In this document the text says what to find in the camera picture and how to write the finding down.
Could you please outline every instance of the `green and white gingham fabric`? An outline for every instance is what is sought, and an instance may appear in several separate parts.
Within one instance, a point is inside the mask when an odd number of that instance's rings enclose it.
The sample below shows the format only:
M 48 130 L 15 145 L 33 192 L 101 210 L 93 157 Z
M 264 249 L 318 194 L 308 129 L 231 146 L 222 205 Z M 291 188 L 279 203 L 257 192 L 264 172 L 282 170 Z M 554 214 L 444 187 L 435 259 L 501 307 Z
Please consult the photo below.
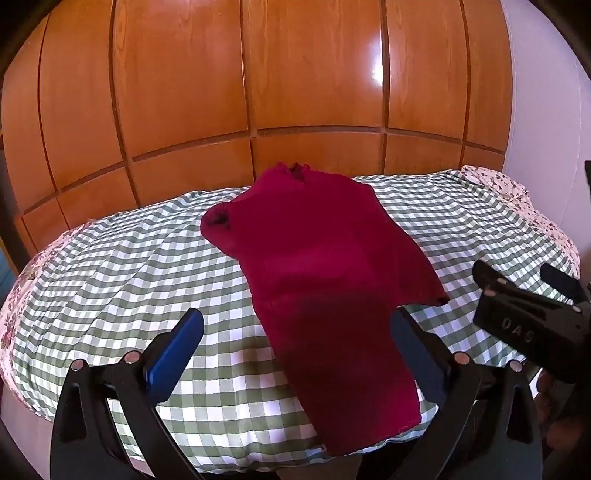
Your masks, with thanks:
M 556 244 L 458 171 L 358 180 L 374 188 L 388 214 L 419 244 L 450 295 L 443 307 L 410 307 L 423 329 L 477 362 L 504 365 L 516 358 L 472 324 L 480 294 L 472 264 L 484 259 L 517 285 L 558 298 L 538 273 L 544 261 L 572 273 Z M 116 362 L 195 307 L 205 318 L 203 340 L 173 395 L 158 406 L 195 467 L 269 470 L 328 460 L 274 358 L 238 263 L 199 232 L 208 208 L 242 191 L 191 192 L 110 216 L 57 254 L 38 278 L 14 351 L 18 388 L 38 414 L 54 417 L 74 359 Z M 129 455 L 142 459 L 120 405 L 111 401 L 111 408 Z M 422 423 L 395 441 L 421 435 L 435 412 L 421 397 Z

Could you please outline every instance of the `mattress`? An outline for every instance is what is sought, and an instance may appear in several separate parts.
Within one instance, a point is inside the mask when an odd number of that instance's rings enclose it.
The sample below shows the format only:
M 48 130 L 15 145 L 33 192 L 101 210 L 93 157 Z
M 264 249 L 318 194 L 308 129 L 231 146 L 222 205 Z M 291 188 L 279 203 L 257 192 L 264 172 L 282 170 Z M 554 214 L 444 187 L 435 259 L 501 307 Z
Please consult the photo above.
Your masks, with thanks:
M 520 358 L 472 323 L 480 295 L 471 278 L 474 261 L 559 300 L 540 280 L 540 265 L 579 271 L 576 248 L 533 208 L 527 191 L 476 167 L 357 180 L 374 188 L 449 293 L 443 307 L 408 307 L 421 327 L 479 363 Z M 89 222 L 38 254 L 0 312 L 0 371 L 8 388 L 51 420 L 74 359 L 114 363 L 195 307 L 205 318 L 203 340 L 173 395 L 157 407 L 193 465 L 203 472 L 268 471 L 329 460 L 275 360 L 238 263 L 199 231 L 208 208 L 242 191 L 190 192 Z M 437 407 L 418 395 L 421 423 L 385 442 L 424 432 Z M 143 459 L 118 402 L 110 406 L 128 455 Z

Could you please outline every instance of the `floor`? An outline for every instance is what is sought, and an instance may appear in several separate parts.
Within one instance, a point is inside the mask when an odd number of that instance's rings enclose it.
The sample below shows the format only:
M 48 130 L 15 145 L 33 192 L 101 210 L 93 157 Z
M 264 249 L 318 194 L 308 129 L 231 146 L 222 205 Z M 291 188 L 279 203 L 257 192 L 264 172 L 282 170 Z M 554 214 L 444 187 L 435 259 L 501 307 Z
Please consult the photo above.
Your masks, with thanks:
M 20 404 L 4 388 L 1 406 L 2 420 L 29 463 L 49 480 L 49 450 L 52 423 L 37 417 Z M 337 458 L 329 463 L 279 471 L 282 480 L 354 480 L 361 456 Z M 150 472 L 144 462 L 134 462 L 136 468 Z

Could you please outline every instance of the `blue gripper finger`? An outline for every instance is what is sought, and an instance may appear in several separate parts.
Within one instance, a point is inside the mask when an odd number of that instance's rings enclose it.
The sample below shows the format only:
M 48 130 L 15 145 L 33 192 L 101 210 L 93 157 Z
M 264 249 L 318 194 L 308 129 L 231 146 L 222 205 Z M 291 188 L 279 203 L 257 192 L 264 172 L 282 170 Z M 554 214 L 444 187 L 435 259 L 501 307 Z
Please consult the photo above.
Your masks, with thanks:
M 171 335 L 168 345 L 160 357 L 145 374 L 148 401 L 156 406 L 170 398 L 185 367 L 191 360 L 203 338 L 205 324 L 203 315 L 191 308 L 180 319 Z

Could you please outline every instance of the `silver screw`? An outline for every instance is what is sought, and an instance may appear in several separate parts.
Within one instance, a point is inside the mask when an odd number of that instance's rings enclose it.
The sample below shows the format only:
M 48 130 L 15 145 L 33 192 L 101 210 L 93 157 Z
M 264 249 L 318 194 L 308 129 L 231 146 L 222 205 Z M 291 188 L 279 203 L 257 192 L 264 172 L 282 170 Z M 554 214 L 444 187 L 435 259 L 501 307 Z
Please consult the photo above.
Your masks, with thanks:
M 509 368 L 511 368 L 514 372 L 521 372 L 523 370 L 523 365 L 517 360 L 511 360 L 509 362 Z
M 123 357 L 123 360 L 125 360 L 126 364 L 134 364 L 139 360 L 140 354 L 137 350 L 132 350 L 130 352 L 127 352 L 125 354 L 125 356 Z
M 82 359 L 78 359 L 78 360 L 74 360 L 71 364 L 70 364 L 70 368 L 74 371 L 77 372 L 78 370 L 80 370 L 82 367 L 84 366 L 84 360 Z
M 464 352 L 456 352 L 453 354 L 453 359 L 459 365 L 467 365 L 470 363 L 470 355 Z

